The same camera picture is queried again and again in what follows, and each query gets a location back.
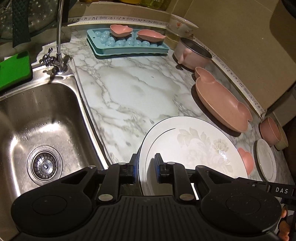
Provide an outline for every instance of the stainless steel sink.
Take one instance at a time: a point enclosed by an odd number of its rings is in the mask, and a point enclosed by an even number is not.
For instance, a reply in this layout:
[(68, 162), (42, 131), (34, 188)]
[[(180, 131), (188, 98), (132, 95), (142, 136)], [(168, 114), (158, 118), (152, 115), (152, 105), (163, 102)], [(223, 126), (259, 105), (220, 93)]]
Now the stainless steel sink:
[(10, 207), (22, 193), (89, 165), (106, 167), (93, 130), (71, 70), (54, 76), (39, 67), (32, 81), (0, 96), (0, 240), (18, 232)]

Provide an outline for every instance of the white marble surface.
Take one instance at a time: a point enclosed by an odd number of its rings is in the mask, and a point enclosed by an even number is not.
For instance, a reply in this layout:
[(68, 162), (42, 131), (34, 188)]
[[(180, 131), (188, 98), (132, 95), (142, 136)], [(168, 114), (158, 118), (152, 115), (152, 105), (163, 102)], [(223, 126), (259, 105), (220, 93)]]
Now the white marble surface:
[[(48, 50), (43, 47), (40, 59)], [(99, 135), (110, 161), (129, 162), (146, 133), (159, 121), (176, 115), (197, 117), (215, 125), (194, 101), (191, 88), (192, 73), (176, 68), (172, 51), (166, 57), (124, 57), (96, 59), (86, 41), (86, 30), (72, 27), (69, 43), (62, 44), (62, 52), (74, 57), (77, 72), (88, 105), (95, 119)], [(214, 65), (207, 68), (239, 101), (240, 94)], [(260, 138), (260, 119), (254, 114), (248, 131), (238, 137), (226, 136), (236, 148), (242, 147), (253, 155), (254, 142)], [(276, 159), (276, 182), (294, 184), (283, 152), (272, 147)], [(261, 180), (254, 168), (249, 178)]]

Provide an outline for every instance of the ice tray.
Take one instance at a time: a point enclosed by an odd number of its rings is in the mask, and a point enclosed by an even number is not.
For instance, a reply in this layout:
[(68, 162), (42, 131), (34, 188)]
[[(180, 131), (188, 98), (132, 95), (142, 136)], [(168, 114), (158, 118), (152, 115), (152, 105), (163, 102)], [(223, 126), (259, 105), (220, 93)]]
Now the ice tray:
[(87, 41), (94, 54), (99, 57), (122, 54), (164, 54), (170, 49), (165, 43), (148, 42), (140, 39), (134, 29), (127, 37), (117, 38), (109, 28), (87, 30)]

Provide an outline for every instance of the small white plate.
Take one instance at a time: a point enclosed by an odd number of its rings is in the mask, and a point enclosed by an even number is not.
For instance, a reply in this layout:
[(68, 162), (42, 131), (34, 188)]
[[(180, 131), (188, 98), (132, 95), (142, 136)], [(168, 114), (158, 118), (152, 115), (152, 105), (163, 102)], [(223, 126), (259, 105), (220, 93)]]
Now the small white plate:
[(170, 184), (158, 184), (154, 156), (181, 163), (187, 169), (205, 165), (230, 177), (248, 178), (237, 149), (219, 129), (206, 121), (175, 116), (157, 123), (147, 133), (139, 152), (139, 181), (144, 195), (171, 195)]
[(262, 175), (268, 182), (276, 180), (276, 161), (267, 142), (259, 139), (256, 145), (257, 160)]

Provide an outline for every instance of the sink drain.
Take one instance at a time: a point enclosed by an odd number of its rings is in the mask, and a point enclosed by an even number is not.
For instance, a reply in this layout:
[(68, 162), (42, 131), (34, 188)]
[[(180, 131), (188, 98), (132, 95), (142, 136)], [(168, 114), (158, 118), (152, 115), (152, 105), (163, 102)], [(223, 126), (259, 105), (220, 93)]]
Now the sink drain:
[(44, 185), (60, 178), (62, 169), (62, 158), (51, 146), (38, 146), (28, 156), (27, 171), (37, 185)]

